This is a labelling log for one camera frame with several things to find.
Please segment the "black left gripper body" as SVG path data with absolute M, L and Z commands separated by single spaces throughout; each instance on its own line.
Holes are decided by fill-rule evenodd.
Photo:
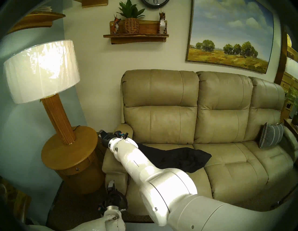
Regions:
M 120 206 L 121 200 L 120 192 L 117 189 L 107 190 L 105 206 Z

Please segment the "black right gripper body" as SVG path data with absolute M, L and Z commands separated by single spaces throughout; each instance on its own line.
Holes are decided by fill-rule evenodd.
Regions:
M 103 139 L 103 146 L 105 148 L 109 148 L 109 142 L 111 141 L 111 139 L 116 138 L 117 136 L 115 134 L 108 134 L 105 139 Z

